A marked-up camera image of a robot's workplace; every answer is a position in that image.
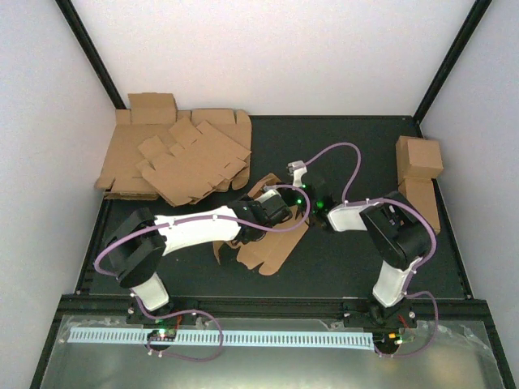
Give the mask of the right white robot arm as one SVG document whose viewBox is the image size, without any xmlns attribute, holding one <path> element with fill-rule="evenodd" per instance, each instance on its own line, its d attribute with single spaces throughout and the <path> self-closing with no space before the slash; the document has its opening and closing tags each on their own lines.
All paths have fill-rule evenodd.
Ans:
<svg viewBox="0 0 519 389">
<path fill-rule="evenodd" d="M 368 233 L 382 264 L 367 314 L 375 325 L 388 326 L 397 318 L 417 270 L 435 253 L 434 229 L 397 191 L 378 199 L 338 203 L 329 196 L 317 196 L 309 186 L 301 189 L 304 194 L 292 189 L 280 192 L 288 205 L 298 207 L 299 214 L 310 209 L 308 224 L 332 233 Z"/>
</svg>

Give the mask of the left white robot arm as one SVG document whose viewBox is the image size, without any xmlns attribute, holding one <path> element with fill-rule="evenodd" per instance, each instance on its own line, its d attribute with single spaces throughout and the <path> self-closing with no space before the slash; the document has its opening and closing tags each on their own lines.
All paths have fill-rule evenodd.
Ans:
<svg viewBox="0 0 519 389">
<path fill-rule="evenodd" d="M 166 323 L 173 317 L 174 304 L 157 274 L 162 257 L 208 242 L 256 242 L 292 216 L 275 190 L 257 200 L 246 197 L 208 212 L 183 216 L 154 215 L 142 208 L 109 237 L 105 256 L 119 286 L 140 299 L 155 323 Z"/>
</svg>

